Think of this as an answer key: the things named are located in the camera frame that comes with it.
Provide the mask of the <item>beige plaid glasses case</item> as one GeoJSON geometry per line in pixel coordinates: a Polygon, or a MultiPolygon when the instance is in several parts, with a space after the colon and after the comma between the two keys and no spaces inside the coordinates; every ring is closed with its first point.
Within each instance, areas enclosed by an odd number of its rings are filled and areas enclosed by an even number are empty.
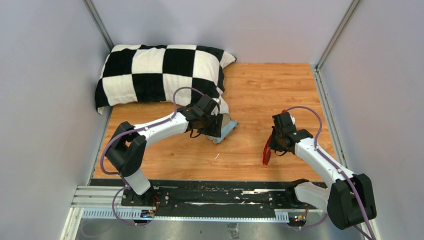
{"type": "MultiPolygon", "coordinates": [[[[223,114],[222,127],[224,127],[229,121],[233,121],[228,113],[223,114]]],[[[206,138],[210,141],[214,139],[214,137],[206,136],[206,138]]]]}

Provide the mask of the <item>light blue cleaning cloth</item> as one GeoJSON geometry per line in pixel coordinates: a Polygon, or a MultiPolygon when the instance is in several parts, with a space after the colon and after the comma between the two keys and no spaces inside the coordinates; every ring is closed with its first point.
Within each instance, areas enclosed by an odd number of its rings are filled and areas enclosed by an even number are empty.
{"type": "Polygon", "coordinates": [[[230,120],[225,126],[221,128],[221,137],[214,137],[212,142],[220,144],[225,138],[239,125],[237,121],[230,120]]]}

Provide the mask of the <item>red sunglasses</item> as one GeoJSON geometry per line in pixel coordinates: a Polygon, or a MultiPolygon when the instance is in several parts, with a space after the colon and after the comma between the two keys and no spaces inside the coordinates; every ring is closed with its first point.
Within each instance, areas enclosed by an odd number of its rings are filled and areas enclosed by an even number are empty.
{"type": "Polygon", "coordinates": [[[271,157],[271,149],[269,147],[270,141],[272,139],[272,135],[270,135],[264,145],[263,153],[262,153],[262,164],[268,165],[271,157]]]}

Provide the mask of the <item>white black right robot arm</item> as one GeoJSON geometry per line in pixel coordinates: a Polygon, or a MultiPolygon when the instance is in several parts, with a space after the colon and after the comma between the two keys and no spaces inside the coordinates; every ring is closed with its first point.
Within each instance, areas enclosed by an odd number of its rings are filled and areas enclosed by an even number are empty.
{"type": "Polygon", "coordinates": [[[340,230],[377,217],[372,181],[366,174],[356,174],[338,163],[318,144],[317,136],[296,127],[288,111],[273,115],[272,120],[262,163],[268,164],[271,152],[292,153],[312,167],[326,185],[320,187],[303,178],[291,182],[285,195],[290,208],[312,205],[324,211],[340,230]]]}

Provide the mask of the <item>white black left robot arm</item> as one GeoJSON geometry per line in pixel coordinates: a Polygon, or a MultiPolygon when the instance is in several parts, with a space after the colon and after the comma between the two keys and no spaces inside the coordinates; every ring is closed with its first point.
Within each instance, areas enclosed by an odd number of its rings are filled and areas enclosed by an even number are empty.
{"type": "Polygon", "coordinates": [[[219,103],[203,95],[198,102],[175,108],[160,119],[138,125],[125,121],[116,129],[107,144],[103,157],[115,167],[117,174],[134,192],[134,200],[140,206],[153,201],[151,183],[141,169],[144,154],[151,145],[174,135],[192,133],[214,138],[222,136],[224,114],[219,103]]]}

